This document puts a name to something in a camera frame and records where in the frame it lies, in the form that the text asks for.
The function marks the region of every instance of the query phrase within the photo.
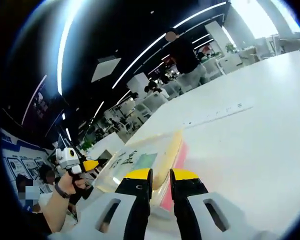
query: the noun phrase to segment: black ceiling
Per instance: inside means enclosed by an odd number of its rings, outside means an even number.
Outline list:
[[[34,2],[31,3],[32,10],[35,6]],[[65,127],[68,127],[73,136],[78,135],[78,126],[84,120],[90,120],[94,116],[102,101],[104,105],[96,119],[102,116],[106,109],[114,106],[128,91],[126,83],[136,70],[136,73],[147,74],[161,63],[161,58],[168,54],[164,48],[160,50],[167,44],[163,38],[147,51],[112,89],[118,78],[144,49],[168,28],[202,9],[224,1],[83,0],[85,4],[79,8],[66,39],[62,64],[63,98],[57,88],[57,63],[65,25],[65,14],[62,12],[65,12],[65,2],[69,1],[50,0],[49,2],[51,3],[47,4],[42,11],[35,12],[34,20],[29,18],[24,30],[19,31],[20,41],[11,48],[12,55],[5,71],[5,78],[2,80],[5,94],[2,107],[5,114],[9,115],[9,119],[13,119],[14,123],[20,125],[29,100],[43,76],[47,75],[44,80],[45,87],[54,102],[54,108],[50,113],[48,124],[45,125],[45,129],[42,127],[39,133],[41,136],[62,110],[65,110],[66,120],[57,119],[57,122],[62,122]],[[184,23],[178,27],[178,30],[183,33],[209,18],[226,15],[228,8],[227,3],[209,10]],[[24,12],[25,16],[30,13],[30,11]],[[222,15],[214,20],[223,24]],[[194,41],[207,34],[205,24],[190,30],[184,34],[184,37]],[[111,75],[91,83],[98,59],[108,56],[121,58],[121,61]]]

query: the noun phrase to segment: wrist strap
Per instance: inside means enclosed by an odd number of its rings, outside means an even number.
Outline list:
[[[57,191],[57,193],[63,197],[64,199],[69,199],[70,198],[70,194],[65,193],[64,191],[61,190],[61,188],[59,187],[58,184],[54,185],[55,190]]]

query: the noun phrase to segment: hand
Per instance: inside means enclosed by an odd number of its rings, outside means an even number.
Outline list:
[[[80,189],[85,189],[86,187],[84,179],[76,180],[74,184]],[[71,195],[76,193],[74,185],[72,184],[72,176],[70,176],[68,172],[61,177],[60,181],[58,182],[58,186],[66,194]]]

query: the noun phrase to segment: table surface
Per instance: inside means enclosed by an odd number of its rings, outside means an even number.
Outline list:
[[[238,103],[246,110],[224,114]],[[223,116],[209,116],[220,110]],[[241,208],[250,225],[281,235],[300,217],[299,51],[172,99],[127,144],[181,128],[189,146],[185,168]]]

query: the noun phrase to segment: black shirt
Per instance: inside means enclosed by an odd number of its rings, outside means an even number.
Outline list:
[[[168,45],[170,57],[175,59],[175,65],[181,74],[191,73],[198,65],[194,48],[184,38],[177,38]]]
[[[45,236],[52,233],[43,213],[33,213],[30,211],[25,211],[24,215],[26,217],[27,223],[37,233]]]

